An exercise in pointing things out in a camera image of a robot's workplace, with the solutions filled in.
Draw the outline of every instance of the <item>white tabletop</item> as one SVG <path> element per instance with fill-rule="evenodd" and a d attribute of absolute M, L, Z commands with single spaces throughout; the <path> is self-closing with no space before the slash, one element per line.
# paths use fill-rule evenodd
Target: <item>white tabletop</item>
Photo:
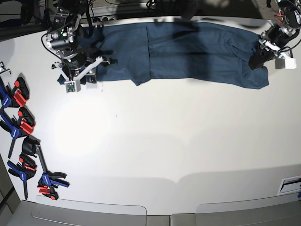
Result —
<path fill-rule="evenodd" d="M 260 23 L 258 28 L 227 20 L 212 22 L 256 33 L 269 28 L 259 20 L 240 20 Z M 26 78 L 33 135 L 41 140 L 48 169 L 68 175 L 69 188 L 57 190 L 61 199 L 138 205 L 149 215 L 194 213 L 203 203 L 275 196 L 283 177 L 301 173 L 301 45 L 293 51 L 298 69 L 266 63 L 270 85 L 261 90 L 180 79 L 138 87 L 132 81 L 103 82 L 99 89 L 66 94 L 42 34 L 0 43 L 0 60 L 13 72 L 2 79 L 13 84 L 20 73 Z M 3 130 L 0 137 L 6 165 L 11 137 Z M 22 142 L 16 141 L 14 163 Z M 36 163 L 36 176 L 27 183 L 32 202 L 42 174 Z M 23 199 L 21 180 L 10 178 Z"/>

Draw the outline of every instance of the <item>white table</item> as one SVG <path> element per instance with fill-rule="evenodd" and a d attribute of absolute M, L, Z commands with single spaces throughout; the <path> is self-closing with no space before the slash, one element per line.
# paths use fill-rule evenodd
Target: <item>white table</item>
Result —
<path fill-rule="evenodd" d="M 242 27 L 233 18 L 224 20 L 213 23 Z M 269 28 L 260 20 L 239 21 L 261 24 L 243 27 L 256 33 Z M 266 63 L 270 85 L 261 90 L 181 79 L 139 87 L 103 82 L 97 90 L 66 94 L 56 81 L 59 72 L 51 70 L 57 59 L 43 48 L 42 34 L 0 43 L 1 60 L 13 72 L 2 79 L 13 84 L 20 73 L 26 78 L 33 135 L 41 140 L 48 169 L 66 173 L 71 184 L 57 190 L 61 199 L 138 205 L 149 215 L 195 213 L 203 203 L 276 196 L 282 178 L 301 173 L 301 45 L 293 51 L 298 69 L 276 70 L 274 62 Z M 6 164 L 11 137 L 3 130 L 0 137 Z M 16 142 L 14 163 L 22 142 Z M 41 202 L 36 186 L 42 168 L 36 163 L 28 195 Z M 23 199 L 23 183 L 10 178 Z"/>

